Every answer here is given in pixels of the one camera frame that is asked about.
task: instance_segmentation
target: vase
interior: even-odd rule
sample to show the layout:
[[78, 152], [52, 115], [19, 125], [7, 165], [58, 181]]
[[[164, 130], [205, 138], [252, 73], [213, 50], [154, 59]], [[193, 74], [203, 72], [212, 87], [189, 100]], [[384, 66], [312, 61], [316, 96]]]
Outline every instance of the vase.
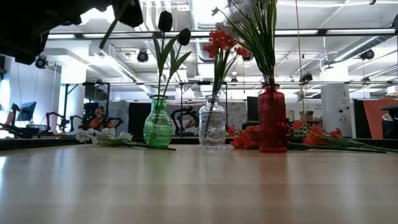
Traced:
[[225, 149], [225, 110], [218, 104], [218, 96], [207, 96], [206, 101], [199, 110], [199, 147]]
[[278, 87], [263, 85], [264, 92], [258, 98], [261, 152], [287, 152], [285, 95]]
[[150, 146], [168, 147], [172, 140], [172, 120], [166, 113], [167, 96], [151, 96], [152, 108], [145, 120], [144, 140]]

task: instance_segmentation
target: desk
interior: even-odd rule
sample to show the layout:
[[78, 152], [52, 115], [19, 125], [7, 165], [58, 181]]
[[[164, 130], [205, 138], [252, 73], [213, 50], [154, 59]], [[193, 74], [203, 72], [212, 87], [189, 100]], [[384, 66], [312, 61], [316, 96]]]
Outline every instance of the desk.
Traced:
[[395, 154], [87, 146], [1, 152], [0, 223], [398, 223]]

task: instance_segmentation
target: green leaf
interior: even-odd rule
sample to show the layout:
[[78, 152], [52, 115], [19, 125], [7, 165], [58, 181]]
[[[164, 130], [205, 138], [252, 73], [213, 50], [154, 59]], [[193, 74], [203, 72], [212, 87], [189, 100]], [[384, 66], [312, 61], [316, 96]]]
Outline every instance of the green leaf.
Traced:
[[173, 75], [181, 66], [182, 63], [189, 57], [192, 52], [188, 52], [181, 56], [175, 63], [172, 63], [172, 69], [170, 69], [170, 75]]
[[156, 61], [157, 61], [157, 69], [159, 70], [159, 72], [163, 71], [163, 67], [164, 67], [164, 63], [162, 63], [162, 57], [161, 57], [161, 52], [160, 52], [160, 46], [159, 46], [159, 42], [157, 41], [155, 34], [152, 34], [152, 40], [154, 41], [154, 45], [155, 45], [155, 51], [156, 51]]
[[170, 53], [171, 49], [173, 48], [173, 45], [174, 45], [175, 41], [177, 40], [177, 38], [178, 38], [178, 35], [173, 37], [173, 39], [171, 39], [167, 43], [166, 47], [164, 47], [162, 55], [161, 55], [163, 64], [166, 63], [167, 56], [169, 56], [169, 53]]

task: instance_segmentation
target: black panel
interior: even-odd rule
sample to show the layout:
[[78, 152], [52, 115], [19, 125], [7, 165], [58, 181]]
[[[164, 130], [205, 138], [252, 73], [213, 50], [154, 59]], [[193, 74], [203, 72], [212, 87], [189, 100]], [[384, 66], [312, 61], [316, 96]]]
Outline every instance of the black panel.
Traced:
[[129, 133], [135, 138], [144, 137], [144, 124], [150, 113], [150, 103], [130, 103]]
[[357, 138], [372, 138], [363, 100], [354, 100], [355, 133]]
[[248, 121], [258, 121], [259, 110], [257, 97], [248, 96]]

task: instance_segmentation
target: column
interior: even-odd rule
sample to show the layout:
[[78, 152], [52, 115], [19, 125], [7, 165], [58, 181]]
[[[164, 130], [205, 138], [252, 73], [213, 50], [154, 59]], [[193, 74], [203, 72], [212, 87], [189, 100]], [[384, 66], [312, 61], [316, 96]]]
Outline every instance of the column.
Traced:
[[[326, 69], [321, 79], [330, 82], [348, 81], [348, 66], [345, 63], [336, 63], [333, 68]], [[340, 128], [343, 136], [352, 136], [351, 110], [349, 103], [349, 85], [323, 85], [323, 128], [329, 133]]]

